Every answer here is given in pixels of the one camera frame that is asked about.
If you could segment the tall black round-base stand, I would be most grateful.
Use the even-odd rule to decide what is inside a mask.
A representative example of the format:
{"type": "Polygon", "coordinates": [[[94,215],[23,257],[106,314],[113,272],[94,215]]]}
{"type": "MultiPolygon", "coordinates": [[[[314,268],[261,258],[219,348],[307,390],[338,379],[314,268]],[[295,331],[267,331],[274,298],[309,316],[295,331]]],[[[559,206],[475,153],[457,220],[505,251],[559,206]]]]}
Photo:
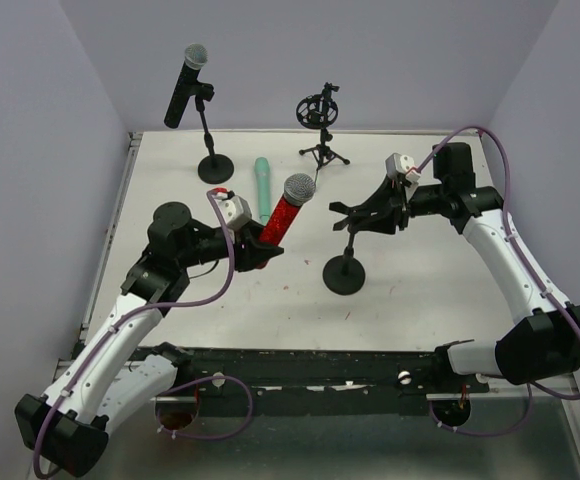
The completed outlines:
{"type": "Polygon", "coordinates": [[[358,224],[366,218],[367,212],[362,205],[351,207],[340,201],[331,202],[329,210],[345,216],[343,220],[333,225],[333,230],[346,229],[348,243],[342,255],[332,257],[325,264],[322,278],[331,292],[342,296],[352,295],[363,287],[366,279],[365,269],[355,257],[354,241],[359,231],[358,224]]]}

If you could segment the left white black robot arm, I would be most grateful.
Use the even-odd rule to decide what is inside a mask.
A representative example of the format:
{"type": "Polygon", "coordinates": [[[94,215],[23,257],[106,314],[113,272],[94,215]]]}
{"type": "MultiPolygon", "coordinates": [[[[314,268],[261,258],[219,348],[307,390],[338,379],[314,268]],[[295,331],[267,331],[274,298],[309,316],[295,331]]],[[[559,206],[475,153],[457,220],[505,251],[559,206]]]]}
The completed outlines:
{"type": "Polygon", "coordinates": [[[147,246],[127,273],[107,320],[43,394],[18,401],[14,415],[39,478],[53,475],[40,470],[42,459],[74,477],[87,474],[112,432],[151,397],[173,387],[183,364],[173,347],[148,355],[125,378],[117,376],[147,334],[172,308],[182,307],[189,268],[226,259],[232,277],[283,253],[280,246],[260,242],[264,228],[252,220],[241,197],[209,200],[216,228],[194,219],[180,202],[154,211],[147,246]]]}

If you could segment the short black round-base stand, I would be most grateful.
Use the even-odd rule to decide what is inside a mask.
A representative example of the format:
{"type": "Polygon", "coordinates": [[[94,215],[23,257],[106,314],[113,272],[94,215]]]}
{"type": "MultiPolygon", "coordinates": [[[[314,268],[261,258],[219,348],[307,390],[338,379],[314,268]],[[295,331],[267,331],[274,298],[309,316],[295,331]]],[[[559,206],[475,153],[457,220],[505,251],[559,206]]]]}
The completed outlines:
{"type": "Polygon", "coordinates": [[[196,81],[193,89],[195,107],[200,117],[204,134],[204,144],[208,152],[208,155],[199,162],[197,173],[204,183],[219,185],[233,176],[234,163],[228,156],[218,154],[215,151],[214,138],[207,124],[205,103],[212,100],[214,87],[209,83],[196,81]]]}

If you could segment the black tripod shock mount stand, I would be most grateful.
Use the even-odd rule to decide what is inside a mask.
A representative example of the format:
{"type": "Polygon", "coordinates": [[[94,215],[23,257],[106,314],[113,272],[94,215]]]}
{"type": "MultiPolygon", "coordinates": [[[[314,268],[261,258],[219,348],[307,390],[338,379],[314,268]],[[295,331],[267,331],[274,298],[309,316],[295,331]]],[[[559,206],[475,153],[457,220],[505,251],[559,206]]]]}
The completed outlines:
{"type": "Polygon", "coordinates": [[[299,154],[304,156],[311,153],[316,162],[314,183],[318,183],[319,173],[334,160],[349,165],[351,161],[336,153],[329,145],[333,135],[329,128],[339,116],[339,108],[332,95],[338,92],[339,86],[326,82],[320,93],[303,98],[296,106],[295,115],[299,124],[309,130],[319,132],[319,143],[314,147],[300,149],[299,154]]]}

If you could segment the red microphone grey grille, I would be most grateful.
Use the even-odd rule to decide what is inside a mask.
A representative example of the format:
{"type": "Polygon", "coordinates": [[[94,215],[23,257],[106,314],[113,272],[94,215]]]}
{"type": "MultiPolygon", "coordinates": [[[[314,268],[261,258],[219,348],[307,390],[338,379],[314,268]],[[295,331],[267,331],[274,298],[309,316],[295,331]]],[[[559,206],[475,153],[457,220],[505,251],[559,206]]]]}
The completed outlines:
{"type": "Polygon", "coordinates": [[[302,206],[313,198],[315,191],[316,184],[309,175],[296,173],[289,176],[284,182],[283,194],[264,226],[259,241],[278,246],[302,206]]]}

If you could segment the mint green microphone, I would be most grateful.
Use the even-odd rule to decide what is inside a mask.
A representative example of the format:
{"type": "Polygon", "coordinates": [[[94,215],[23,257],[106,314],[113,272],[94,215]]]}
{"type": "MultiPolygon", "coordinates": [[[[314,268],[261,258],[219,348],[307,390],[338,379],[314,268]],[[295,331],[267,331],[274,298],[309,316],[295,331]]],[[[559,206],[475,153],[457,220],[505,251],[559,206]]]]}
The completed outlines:
{"type": "Polygon", "coordinates": [[[270,187],[270,166],[265,157],[258,157],[254,162],[254,174],[257,190],[257,206],[259,222],[265,225],[272,212],[271,187],[270,187]]]}

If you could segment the black microphone silver grille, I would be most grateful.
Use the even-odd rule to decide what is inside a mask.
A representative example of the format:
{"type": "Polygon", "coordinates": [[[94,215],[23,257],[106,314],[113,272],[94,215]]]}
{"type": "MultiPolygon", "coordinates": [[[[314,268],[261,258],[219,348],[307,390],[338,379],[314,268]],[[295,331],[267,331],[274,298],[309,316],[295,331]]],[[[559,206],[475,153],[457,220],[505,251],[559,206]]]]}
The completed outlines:
{"type": "Polygon", "coordinates": [[[189,98],[194,96],[201,83],[198,76],[208,61],[207,49],[198,43],[190,44],[184,51],[184,63],[176,81],[166,114],[164,125],[169,129],[179,127],[189,98]]]}

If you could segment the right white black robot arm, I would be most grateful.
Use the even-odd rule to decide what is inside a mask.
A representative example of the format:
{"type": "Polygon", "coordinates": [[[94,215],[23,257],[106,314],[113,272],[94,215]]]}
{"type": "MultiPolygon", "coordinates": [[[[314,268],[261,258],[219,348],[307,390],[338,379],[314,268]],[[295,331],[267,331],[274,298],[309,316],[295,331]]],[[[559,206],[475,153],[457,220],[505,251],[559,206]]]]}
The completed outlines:
{"type": "Polygon", "coordinates": [[[351,209],[350,232],[394,234],[416,217],[442,216],[479,254],[508,305],[514,325],[499,340],[458,341],[435,349],[437,376],[487,375],[514,385],[580,368],[580,305],[540,269],[493,187],[476,183],[468,144],[436,146],[434,184],[418,185],[413,164],[392,155],[379,188],[351,209]]]}

